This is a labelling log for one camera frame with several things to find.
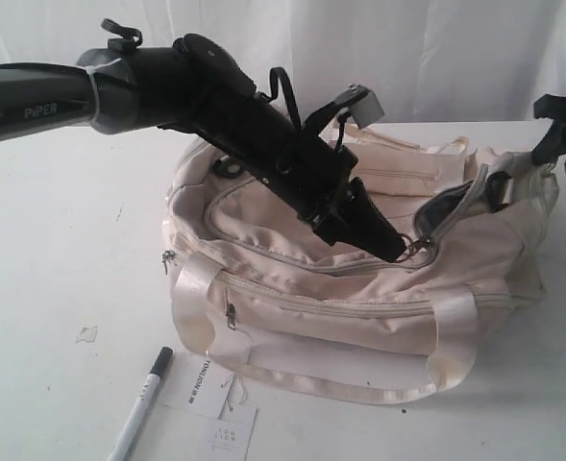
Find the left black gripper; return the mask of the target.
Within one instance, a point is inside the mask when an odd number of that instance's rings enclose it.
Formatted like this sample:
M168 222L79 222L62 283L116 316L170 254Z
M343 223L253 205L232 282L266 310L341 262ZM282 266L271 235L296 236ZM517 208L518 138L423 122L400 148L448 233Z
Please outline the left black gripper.
M372 202L363 181L349 181L357 157L319 136L355 101L346 92L295 128L273 106L220 90L196 115L195 131L236 158L327 244L348 244L395 262L406 242Z

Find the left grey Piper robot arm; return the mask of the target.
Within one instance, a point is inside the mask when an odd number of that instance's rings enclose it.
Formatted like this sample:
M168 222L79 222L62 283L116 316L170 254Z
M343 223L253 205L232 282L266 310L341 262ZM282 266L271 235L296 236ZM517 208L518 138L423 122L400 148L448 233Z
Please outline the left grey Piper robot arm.
M367 127L382 116L374 92L354 85L302 118L286 71L274 67L269 91L221 46L198 34L169 47L146 47L142 33L111 19L103 48L73 66L0 64L0 141L86 123L103 134L156 127L194 133L230 156L294 209L324 242L346 243L384 261L406 242L382 216L362 181L357 157L321 137L353 119Z

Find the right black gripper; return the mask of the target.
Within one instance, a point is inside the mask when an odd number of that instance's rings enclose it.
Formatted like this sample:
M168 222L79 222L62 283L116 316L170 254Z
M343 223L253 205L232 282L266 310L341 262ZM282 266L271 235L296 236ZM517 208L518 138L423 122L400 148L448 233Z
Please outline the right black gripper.
M545 94L533 104L535 119L551 119L552 125L533 148L531 161L539 166L556 163L558 158L566 155L566 97Z

